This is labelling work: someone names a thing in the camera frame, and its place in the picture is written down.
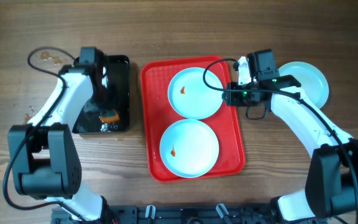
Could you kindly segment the orange green sponge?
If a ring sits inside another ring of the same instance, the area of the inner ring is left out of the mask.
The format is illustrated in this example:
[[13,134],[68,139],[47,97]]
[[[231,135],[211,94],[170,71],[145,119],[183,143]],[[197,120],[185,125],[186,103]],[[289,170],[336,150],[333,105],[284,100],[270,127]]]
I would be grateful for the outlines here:
[[115,109],[102,110],[99,115],[102,123],[114,123],[120,120],[119,113]]

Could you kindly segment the light blue plate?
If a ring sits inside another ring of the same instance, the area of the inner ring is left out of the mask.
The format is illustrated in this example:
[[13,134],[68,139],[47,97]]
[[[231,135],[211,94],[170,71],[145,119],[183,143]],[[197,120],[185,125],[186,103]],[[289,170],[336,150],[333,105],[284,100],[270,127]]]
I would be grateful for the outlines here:
[[178,72],[168,85],[168,101],[182,117],[205,119],[223,103],[220,79],[203,68],[191,67]]
[[192,179],[209,172],[219,156],[219,141],[204,122],[183,119],[162,134],[159,153],[164,166],[173,174]]
[[281,76],[292,75],[300,83],[310,101],[321,109],[328,100],[329,85],[323,73],[310,63],[289,62],[279,68]]

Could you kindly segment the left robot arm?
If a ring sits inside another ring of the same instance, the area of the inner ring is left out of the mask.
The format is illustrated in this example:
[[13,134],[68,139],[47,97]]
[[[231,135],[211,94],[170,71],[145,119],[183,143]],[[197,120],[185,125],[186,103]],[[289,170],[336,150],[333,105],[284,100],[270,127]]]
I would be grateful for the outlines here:
[[27,124],[8,132],[10,160],[2,194],[12,208],[58,205],[80,223],[116,223],[106,199],[81,181],[81,164],[71,132],[85,103],[104,98],[107,56],[83,47],[71,65],[52,73],[58,82],[44,107]]

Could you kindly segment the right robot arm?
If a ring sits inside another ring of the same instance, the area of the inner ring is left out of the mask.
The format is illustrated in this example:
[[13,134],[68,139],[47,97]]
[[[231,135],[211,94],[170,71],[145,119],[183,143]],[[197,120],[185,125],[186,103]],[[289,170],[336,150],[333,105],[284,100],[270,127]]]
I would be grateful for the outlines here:
[[358,223],[358,139],[323,114],[298,75],[280,73],[270,49],[232,62],[239,79],[227,84],[225,103],[263,106],[288,125],[311,157],[304,189],[272,199],[270,221],[295,223],[355,212]]

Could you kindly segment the black water tray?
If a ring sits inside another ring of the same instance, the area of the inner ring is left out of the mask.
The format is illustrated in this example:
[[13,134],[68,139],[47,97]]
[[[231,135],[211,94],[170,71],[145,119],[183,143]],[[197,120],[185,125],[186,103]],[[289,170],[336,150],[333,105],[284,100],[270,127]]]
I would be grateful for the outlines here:
[[130,62],[125,55],[108,55],[107,75],[117,87],[117,107],[120,120],[114,123],[102,123],[100,112],[90,98],[82,107],[73,128],[75,134],[122,133],[129,129],[129,89],[130,89]]

